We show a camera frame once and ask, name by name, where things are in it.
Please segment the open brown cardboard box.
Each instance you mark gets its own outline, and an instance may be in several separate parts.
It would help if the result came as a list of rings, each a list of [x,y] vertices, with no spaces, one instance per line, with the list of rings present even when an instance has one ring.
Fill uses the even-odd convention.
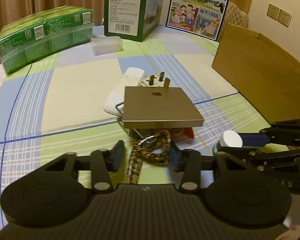
[[[262,33],[226,24],[212,68],[267,122],[300,119],[300,62]]]

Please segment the small clear plastic box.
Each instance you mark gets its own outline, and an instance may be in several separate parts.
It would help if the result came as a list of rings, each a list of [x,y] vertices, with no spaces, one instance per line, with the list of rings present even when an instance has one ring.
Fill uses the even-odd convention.
[[[92,52],[95,56],[124,51],[123,42],[118,36],[98,36],[90,39]]]

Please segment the white three-pin plug adapter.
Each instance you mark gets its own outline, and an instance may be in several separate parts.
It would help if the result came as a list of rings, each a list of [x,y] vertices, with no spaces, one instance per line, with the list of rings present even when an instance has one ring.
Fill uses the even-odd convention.
[[[165,72],[147,76],[140,81],[142,87],[170,87],[170,79],[165,75]]]

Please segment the checkered tablecloth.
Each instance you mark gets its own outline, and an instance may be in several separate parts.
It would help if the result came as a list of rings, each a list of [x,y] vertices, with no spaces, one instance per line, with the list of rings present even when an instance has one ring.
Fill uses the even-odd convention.
[[[129,137],[117,123],[123,89],[164,73],[204,118],[180,148],[210,155],[227,130],[257,132],[268,123],[212,68],[218,43],[162,25],[142,42],[95,55],[91,43],[46,57],[6,76],[0,68],[0,195],[15,180],[74,151],[87,155]],[[0,208],[0,230],[6,225]]]

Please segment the gold square box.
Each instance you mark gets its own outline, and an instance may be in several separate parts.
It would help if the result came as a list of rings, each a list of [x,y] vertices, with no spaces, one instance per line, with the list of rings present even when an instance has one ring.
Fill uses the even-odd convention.
[[[125,120],[136,128],[203,126],[204,118],[179,87],[126,87]]]

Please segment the green white milk box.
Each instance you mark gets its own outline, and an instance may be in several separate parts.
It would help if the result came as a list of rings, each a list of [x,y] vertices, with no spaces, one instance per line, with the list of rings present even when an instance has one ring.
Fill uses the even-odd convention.
[[[104,0],[104,34],[142,42],[159,25],[163,0]]]

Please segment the red piggy toy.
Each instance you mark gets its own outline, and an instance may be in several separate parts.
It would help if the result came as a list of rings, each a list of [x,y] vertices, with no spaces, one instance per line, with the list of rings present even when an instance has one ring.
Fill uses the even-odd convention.
[[[181,138],[181,137],[187,137],[189,139],[194,139],[194,132],[192,127],[186,127],[186,128],[171,128],[168,130],[171,137],[173,138]]]

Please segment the green drink carton pack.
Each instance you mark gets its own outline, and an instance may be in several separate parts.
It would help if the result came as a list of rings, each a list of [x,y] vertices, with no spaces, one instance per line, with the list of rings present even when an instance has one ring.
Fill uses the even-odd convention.
[[[93,35],[93,10],[64,5],[2,27],[0,62],[6,75],[56,52],[87,43]]]

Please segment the double wall socket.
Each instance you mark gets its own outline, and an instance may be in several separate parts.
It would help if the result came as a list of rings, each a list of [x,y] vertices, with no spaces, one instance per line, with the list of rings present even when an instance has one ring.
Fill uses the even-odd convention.
[[[269,6],[268,6],[267,16],[278,21],[285,27],[289,27],[291,19],[292,19],[292,15],[290,13],[288,13],[272,4],[269,4]]]

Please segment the quilted beige chair cushion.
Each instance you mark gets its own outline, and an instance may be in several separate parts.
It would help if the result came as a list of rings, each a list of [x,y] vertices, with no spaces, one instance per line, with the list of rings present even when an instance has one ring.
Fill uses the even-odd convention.
[[[224,18],[223,18],[223,23],[221,25],[221,29],[217,38],[217,42],[220,42],[225,30],[225,26],[227,24],[233,24],[237,25],[243,28],[248,28],[249,27],[249,17],[248,15],[241,11],[237,5],[235,5],[232,2],[228,3]]]

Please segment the white remote control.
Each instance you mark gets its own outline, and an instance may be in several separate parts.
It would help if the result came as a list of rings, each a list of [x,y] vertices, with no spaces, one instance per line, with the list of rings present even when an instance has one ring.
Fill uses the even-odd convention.
[[[124,102],[125,98],[125,87],[126,86],[139,86],[140,81],[146,77],[146,73],[141,68],[129,67],[119,79],[117,85],[108,95],[103,110],[106,113],[119,116],[119,113],[115,109],[115,105]]]

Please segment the blue milk carton box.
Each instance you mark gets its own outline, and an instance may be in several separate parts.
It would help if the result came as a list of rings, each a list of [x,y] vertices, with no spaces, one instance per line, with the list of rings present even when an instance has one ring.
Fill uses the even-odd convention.
[[[170,0],[166,27],[216,41],[229,0]]]

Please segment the chrome wire stand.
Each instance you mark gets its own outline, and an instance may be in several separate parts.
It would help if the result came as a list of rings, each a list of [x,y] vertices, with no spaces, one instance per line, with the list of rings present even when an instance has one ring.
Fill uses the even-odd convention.
[[[123,129],[123,131],[131,138],[135,138],[139,146],[150,147],[156,142],[156,137],[154,136],[154,129],[150,128],[136,128],[135,125],[131,126],[125,120],[125,114],[123,113],[124,102],[120,102],[115,105],[115,109],[119,113],[119,117],[116,122]]]

